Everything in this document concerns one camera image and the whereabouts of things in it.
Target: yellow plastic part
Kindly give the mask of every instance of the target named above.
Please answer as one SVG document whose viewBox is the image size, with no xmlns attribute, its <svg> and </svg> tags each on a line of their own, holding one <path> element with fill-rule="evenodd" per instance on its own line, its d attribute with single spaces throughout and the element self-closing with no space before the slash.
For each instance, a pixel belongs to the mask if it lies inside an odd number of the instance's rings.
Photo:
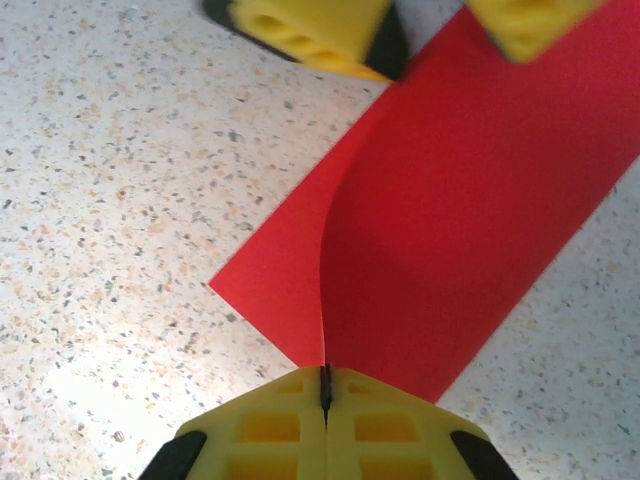
<svg viewBox="0 0 640 480">
<path fill-rule="evenodd" d="M 534 60 L 606 0 L 466 0 L 507 58 Z"/>
<path fill-rule="evenodd" d="M 236 28 L 298 59 L 304 66 L 389 81 L 363 65 L 393 0 L 236 0 Z"/>
<path fill-rule="evenodd" d="M 331 480 L 475 480 L 450 434 L 476 425 L 353 370 L 333 373 Z"/>
<path fill-rule="evenodd" d="M 187 480 L 325 480 L 318 368 L 302 368 L 185 423 L 207 434 Z"/>
<path fill-rule="evenodd" d="M 207 440 L 187 480 L 475 480 L 450 434 L 476 425 L 348 369 L 328 426 L 318 368 L 301 368 L 185 423 Z"/>
</svg>

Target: black rubber corner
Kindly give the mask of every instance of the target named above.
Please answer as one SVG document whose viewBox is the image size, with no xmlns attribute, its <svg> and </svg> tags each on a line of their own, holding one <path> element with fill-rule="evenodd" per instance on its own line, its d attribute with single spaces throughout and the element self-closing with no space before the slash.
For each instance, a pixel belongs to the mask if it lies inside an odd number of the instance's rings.
<svg viewBox="0 0 640 480">
<path fill-rule="evenodd" d="M 236 35 L 239 35 L 249 40 L 250 42 L 254 43 L 260 48 L 267 50 L 268 52 L 282 58 L 283 60 L 286 60 L 288 62 L 298 61 L 292 56 L 287 55 L 284 52 L 281 52 L 277 48 L 274 48 L 271 45 L 261 42 L 257 38 L 254 38 L 251 35 L 248 35 L 238 30 L 233 24 L 233 20 L 229 16 L 229 11 L 227 10 L 227 8 L 231 3 L 233 3 L 233 0 L 202 0 L 202 3 L 201 3 L 202 13 L 212 22 L 217 23 L 218 25 L 226 28 L 230 32 L 235 33 Z"/>
<path fill-rule="evenodd" d="M 379 74 L 396 81 L 401 79 L 410 58 L 409 40 L 394 2 L 380 23 L 364 63 Z"/>
<path fill-rule="evenodd" d="M 206 441 L 204 432 L 189 432 L 165 443 L 138 480 L 187 480 Z"/>
<path fill-rule="evenodd" d="M 453 432 L 451 440 L 476 480 L 518 480 L 491 442 L 463 431 Z"/>
</svg>

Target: curved paper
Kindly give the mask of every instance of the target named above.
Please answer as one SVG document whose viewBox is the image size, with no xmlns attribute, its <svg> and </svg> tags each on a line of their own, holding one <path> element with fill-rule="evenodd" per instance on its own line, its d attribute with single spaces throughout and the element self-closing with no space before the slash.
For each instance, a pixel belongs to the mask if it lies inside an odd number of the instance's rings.
<svg viewBox="0 0 640 480">
<path fill-rule="evenodd" d="M 299 365 L 437 399 L 640 154 L 638 45 L 612 0 L 512 66 L 462 10 L 211 286 Z"/>
</svg>

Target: speckled floor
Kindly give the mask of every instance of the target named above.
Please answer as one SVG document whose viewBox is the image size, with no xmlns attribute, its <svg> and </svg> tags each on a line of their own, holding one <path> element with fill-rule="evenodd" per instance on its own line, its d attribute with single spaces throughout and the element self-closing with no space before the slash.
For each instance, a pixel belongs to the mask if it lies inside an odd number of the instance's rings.
<svg viewBox="0 0 640 480">
<path fill-rule="evenodd" d="M 414 41 L 456 3 L 402 2 Z M 136 478 L 293 368 L 205 283 L 382 86 L 190 1 L 0 10 L 0 480 Z M 638 478 L 639 186 L 636 163 L 441 401 L 522 479 Z"/>
</svg>

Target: red paper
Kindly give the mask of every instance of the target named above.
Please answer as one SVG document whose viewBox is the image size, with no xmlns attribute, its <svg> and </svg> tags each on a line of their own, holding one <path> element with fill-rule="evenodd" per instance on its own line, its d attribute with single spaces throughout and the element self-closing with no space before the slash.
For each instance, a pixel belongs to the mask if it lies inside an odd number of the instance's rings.
<svg viewBox="0 0 640 480">
<path fill-rule="evenodd" d="M 212 287 L 294 362 L 324 331 L 327 361 L 435 401 L 638 154 L 640 2 L 525 66 L 462 10 Z"/>
</svg>

